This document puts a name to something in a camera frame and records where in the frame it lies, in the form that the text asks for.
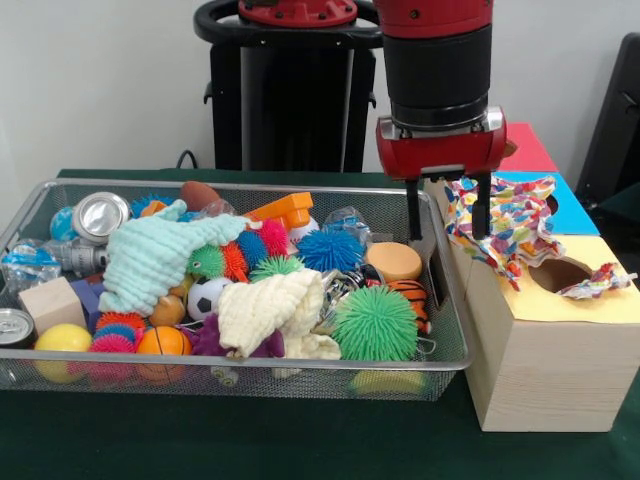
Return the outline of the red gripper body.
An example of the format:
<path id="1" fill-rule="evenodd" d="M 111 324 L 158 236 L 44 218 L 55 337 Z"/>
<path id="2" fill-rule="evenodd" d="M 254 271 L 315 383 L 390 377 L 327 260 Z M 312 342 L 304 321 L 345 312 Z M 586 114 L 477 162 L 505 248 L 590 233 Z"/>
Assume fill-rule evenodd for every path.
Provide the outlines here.
<path id="1" fill-rule="evenodd" d="M 474 176 L 499 167 L 507 122 L 500 107 L 487 108 L 468 125 L 442 131 L 403 129 L 385 116 L 376 125 L 376 144 L 384 172 L 394 179 Z"/>

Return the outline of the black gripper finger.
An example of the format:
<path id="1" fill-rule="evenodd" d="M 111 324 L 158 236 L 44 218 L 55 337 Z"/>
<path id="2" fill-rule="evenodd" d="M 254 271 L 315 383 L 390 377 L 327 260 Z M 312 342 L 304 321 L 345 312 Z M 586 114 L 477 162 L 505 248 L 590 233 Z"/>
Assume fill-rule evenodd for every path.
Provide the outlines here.
<path id="1" fill-rule="evenodd" d="M 473 205 L 473 237 L 484 239 L 490 234 L 491 173 L 477 176 L 477 199 Z"/>
<path id="2" fill-rule="evenodd" d="M 411 179 L 407 181 L 407 207 L 410 239 L 412 241 L 419 241 L 422 239 L 422 228 L 418 179 Z"/>

